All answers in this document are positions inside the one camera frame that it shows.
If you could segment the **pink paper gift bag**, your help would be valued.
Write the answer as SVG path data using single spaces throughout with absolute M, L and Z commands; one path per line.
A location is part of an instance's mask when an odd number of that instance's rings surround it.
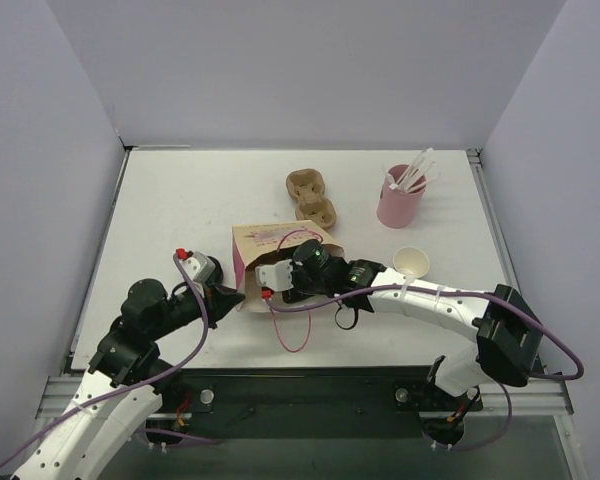
M 280 300 L 282 292 L 273 292 L 256 284 L 255 267 L 275 264 L 290 259 L 293 251 L 307 240 L 316 240 L 329 253 L 344 253 L 340 243 L 325 230 L 310 220 L 287 223 L 237 225 L 231 228 L 232 260 L 236 288 L 245 295 L 245 300 L 236 308 L 241 313 L 269 315 L 278 342 L 290 354 L 301 352 L 308 344 L 313 319 L 308 316 L 307 333 L 303 343 L 292 348 L 281 335 L 276 313 L 266 301 L 271 298 Z

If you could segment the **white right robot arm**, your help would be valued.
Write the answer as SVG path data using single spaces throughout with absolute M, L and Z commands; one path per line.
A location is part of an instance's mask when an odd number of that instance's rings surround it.
M 291 254 L 294 300 L 324 297 L 356 313 L 400 314 L 469 341 L 465 350 L 442 355 L 423 384 L 426 401 L 444 408 L 484 382 L 524 387 L 542 333 L 517 290 L 499 284 L 492 292 L 457 290 L 412 279 L 383 264 L 347 261 L 308 240 Z

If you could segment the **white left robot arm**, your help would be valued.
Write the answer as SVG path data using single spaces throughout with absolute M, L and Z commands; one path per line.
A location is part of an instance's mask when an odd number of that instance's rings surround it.
M 155 279 L 134 283 L 73 399 L 13 478 L 98 478 L 149 415 L 182 401 L 179 374 L 161 359 L 158 340 L 195 320 L 209 330 L 244 298 L 219 284 L 170 295 Z

